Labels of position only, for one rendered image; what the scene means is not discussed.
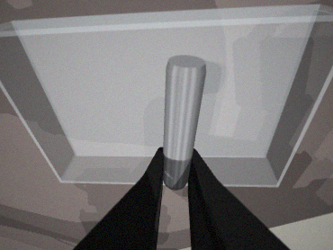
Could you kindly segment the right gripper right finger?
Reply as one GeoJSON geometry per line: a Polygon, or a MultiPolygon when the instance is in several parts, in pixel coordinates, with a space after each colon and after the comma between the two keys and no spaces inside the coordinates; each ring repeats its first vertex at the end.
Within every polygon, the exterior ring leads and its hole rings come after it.
{"type": "Polygon", "coordinates": [[[291,250],[214,176],[195,148],[188,205],[191,250],[291,250]]]}

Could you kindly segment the grey shallow tray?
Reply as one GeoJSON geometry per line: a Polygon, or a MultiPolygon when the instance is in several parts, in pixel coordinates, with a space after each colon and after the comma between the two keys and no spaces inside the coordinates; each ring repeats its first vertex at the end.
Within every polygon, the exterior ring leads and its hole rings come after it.
{"type": "Polygon", "coordinates": [[[0,87],[61,183],[135,184],[164,145],[177,55],[206,63],[193,148],[215,177],[279,187],[333,76],[331,6],[5,22],[0,87]]]}

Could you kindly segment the steel peg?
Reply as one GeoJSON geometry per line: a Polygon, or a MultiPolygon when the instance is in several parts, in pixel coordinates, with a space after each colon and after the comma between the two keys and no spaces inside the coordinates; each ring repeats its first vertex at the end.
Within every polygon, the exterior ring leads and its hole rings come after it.
{"type": "Polygon", "coordinates": [[[195,56],[173,56],[166,65],[163,181],[171,190],[188,182],[205,76],[205,61],[195,56]]]}

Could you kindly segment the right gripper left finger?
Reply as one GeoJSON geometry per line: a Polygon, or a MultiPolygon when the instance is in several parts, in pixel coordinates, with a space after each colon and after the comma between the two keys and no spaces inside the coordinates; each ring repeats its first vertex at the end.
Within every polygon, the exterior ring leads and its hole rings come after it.
{"type": "Polygon", "coordinates": [[[73,250],[157,250],[163,173],[159,147],[144,175],[73,250]]]}

